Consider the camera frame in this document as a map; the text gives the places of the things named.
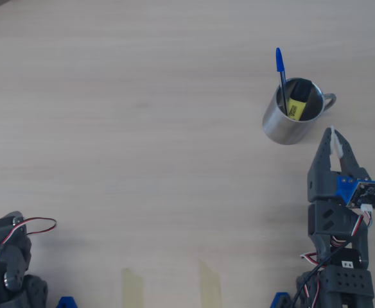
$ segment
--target table surface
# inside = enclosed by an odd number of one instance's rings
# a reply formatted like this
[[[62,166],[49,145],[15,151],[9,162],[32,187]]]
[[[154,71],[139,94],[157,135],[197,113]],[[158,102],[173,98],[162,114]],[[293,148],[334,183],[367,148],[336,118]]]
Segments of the table surface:
[[[278,46],[288,78],[338,98],[293,146],[261,127]],[[58,220],[31,238],[48,307],[72,295],[81,308],[251,308],[293,294],[311,269],[306,176],[329,125],[375,179],[375,2],[0,7],[0,217]],[[375,222],[369,239],[375,288]]]

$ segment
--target blue pen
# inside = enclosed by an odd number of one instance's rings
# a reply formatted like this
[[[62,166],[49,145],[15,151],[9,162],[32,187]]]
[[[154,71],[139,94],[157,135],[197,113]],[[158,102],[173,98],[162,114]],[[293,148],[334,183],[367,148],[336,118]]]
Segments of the blue pen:
[[[282,96],[283,96],[283,112],[287,116],[288,115],[288,109],[286,106],[286,75],[284,73],[284,64],[283,64],[283,58],[282,53],[280,52],[280,48],[276,48],[276,67],[277,71],[280,74],[280,84],[282,88]]]

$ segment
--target stainless steel cup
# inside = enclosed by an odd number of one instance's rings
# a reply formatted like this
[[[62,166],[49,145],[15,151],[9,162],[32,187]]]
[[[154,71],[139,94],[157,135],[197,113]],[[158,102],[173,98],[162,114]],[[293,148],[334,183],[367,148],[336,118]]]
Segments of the stainless steel cup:
[[[286,81],[287,98],[292,93],[298,79],[300,78],[292,78]],[[267,137],[279,144],[295,144],[302,140],[313,123],[322,115],[323,111],[332,107],[336,101],[334,94],[323,94],[319,87],[313,83],[313,89],[308,100],[309,106],[312,108],[310,110],[311,118],[306,121],[296,121],[287,117],[280,109],[279,105],[283,104],[283,98],[279,90],[280,87],[276,89],[263,116],[263,130]]]

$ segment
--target yellow highlighter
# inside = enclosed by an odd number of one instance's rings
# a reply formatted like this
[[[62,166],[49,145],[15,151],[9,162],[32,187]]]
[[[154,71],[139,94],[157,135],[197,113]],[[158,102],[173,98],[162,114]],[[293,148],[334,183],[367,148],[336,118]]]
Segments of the yellow highlighter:
[[[308,102],[311,91],[311,81],[299,79],[288,100],[288,117],[299,121]]]

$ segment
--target masking tape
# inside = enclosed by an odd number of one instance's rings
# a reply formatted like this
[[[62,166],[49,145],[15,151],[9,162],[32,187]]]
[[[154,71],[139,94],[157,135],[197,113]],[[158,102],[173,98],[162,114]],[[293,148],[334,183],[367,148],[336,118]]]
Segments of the masking tape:
[[[122,308],[143,308],[143,279],[128,268],[122,270]]]
[[[222,308],[219,274],[213,272],[205,262],[199,260],[199,276],[202,308]]]

